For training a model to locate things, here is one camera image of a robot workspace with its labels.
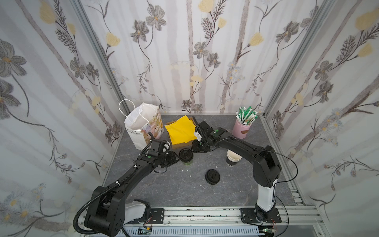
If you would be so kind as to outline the brown cardboard tray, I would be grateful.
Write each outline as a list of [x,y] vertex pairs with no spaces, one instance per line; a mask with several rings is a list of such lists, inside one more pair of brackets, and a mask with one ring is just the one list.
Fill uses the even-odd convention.
[[[176,120],[175,120],[175,121],[167,122],[167,123],[165,124],[165,126],[170,125],[170,124],[173,124],[174,122],[176,122]],[[192,142],[193,142],[193,140],[191,140],[191,141],[189,141],[189,142],[186,142],[186,143],[173,144],[173,141],[171,141],[171,144],[172,144],[172,148],[173,148],[173,149],[182,149],[182,148],[184,148],[184,147],[191,146],[191,145],[192,145]]]

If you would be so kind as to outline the black cup lid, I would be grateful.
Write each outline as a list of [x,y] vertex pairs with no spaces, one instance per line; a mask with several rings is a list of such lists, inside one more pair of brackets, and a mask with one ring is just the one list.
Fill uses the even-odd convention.
[[183,158],[183,159],[188,159],[188,158],[193,158],[193,152],[191,149],[188,149],[188,148],[183,148],[180,152],[179,152],[179,158]]

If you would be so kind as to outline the green paper cup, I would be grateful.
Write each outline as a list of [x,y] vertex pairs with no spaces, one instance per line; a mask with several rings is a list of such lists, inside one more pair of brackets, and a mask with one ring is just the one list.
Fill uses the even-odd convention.
[[188,158],[188,159],[183,159],[183,158],[181,158],[181,162],[182,162],[185,166],[191,166],[192,163],[193,163],[193,158]]

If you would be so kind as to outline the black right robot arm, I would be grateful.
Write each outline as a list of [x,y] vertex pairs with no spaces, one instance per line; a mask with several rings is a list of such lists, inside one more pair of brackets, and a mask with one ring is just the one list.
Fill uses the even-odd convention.
[[258,199],[255,205],[255,218],[259,223],[266,223],[275,216],[275,190],[282,172],[282,166],[278,155],[280,154],[271,146],[261,147],[248,143],[233,136],[226,129],[218,127],[211,128],[207,122],[197,122],[195,124],[194,135],[197,138],[196,145],[199,145],[204,152],[210,152],[212,148],[224,148],[246,159],[253,165],[253,178],[258,184]]

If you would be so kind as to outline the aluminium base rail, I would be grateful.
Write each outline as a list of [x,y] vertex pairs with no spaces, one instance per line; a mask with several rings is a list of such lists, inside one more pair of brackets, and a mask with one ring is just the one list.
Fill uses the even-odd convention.
[[158,207],[145,223],[122,226],[118,237],[328,237],[315,206],[277,205],[264,224],[253,219],[252,207]]

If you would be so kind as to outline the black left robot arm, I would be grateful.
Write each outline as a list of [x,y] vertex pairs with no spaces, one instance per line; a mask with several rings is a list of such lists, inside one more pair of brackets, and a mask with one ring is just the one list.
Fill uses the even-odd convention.
[[177,162],[170,142],[153,137],[133,162],[133,166],[121,178],[93,191],[91,200],[86,202],[74,217],[74,230],[82,235],[101,233],[114,237],[126,223],[149,222],[152,218],[151,204],[141,199],[127,204],[126,199],[158,166],[168,168]]

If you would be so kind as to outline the yellow paper napkins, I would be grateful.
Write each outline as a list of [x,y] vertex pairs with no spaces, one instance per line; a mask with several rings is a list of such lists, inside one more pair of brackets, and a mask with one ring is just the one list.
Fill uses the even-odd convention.
[[173,145],[188,143],[196,139],[195,125],[187,116],[165,126]]

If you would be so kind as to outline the cartoon print paper bag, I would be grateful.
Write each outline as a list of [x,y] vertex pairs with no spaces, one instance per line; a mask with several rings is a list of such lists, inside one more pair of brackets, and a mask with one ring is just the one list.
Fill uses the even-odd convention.
[[[122,102],[130,102],[134,109],[128,114],[124,114],[120,106]],[[135,148],[142,151],[150,142],[153,135],[159,139],[163,132],[163,122],[159,107],[153,104],[142,103],[136,107],[129,99],[123,99],[118,104],[119,111],[125,116],[124,125]]]

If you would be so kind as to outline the black plastic cup lids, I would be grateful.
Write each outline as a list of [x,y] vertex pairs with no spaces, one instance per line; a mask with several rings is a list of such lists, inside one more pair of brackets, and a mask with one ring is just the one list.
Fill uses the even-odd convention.
[[220,182],[221,176],[215,169],[209,169],[205,174],[205,180],[210,185],[216,185]]

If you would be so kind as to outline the black paper cup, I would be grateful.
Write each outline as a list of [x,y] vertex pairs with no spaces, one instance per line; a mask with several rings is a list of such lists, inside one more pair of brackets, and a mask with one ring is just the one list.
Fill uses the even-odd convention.
[[241,159],[242,159],[242,156],[238,155],[237,153],[231,150],[227,151],[226,162],[228,166],[230,167],[235,166]]

